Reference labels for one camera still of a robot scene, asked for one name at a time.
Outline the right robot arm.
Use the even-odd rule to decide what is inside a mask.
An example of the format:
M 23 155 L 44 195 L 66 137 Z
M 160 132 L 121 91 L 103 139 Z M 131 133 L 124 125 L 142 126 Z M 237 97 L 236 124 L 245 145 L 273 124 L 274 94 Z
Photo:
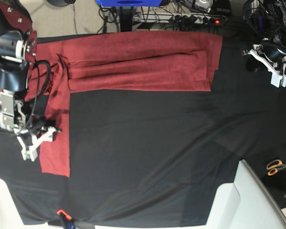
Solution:
M 37 32 L 32 20 L 18 0 L 0 0 L 0 127 L 16 136 L 24 160 L 35 161 L 37 148 L 53 141 L 59 128 L 49 126 L 45 117 L 34 114 L 36 102 L 43 95 L 50 80 L 50 64 L 37 61 Z M 36 86 L 34 98 L 26 100 L 31 70 L 40 64 L 47 68 L 43 86 Z

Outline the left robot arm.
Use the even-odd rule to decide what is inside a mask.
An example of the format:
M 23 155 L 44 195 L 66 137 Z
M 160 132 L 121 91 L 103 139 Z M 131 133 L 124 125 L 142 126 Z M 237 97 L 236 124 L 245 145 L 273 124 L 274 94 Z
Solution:
M 243 5 L 243 17 L 260 42 L 253 44 L 248 55 L 246 69 L 249 72 L 268 71 L 270 83 L 286 87 L 286 0 L 252 0 Z

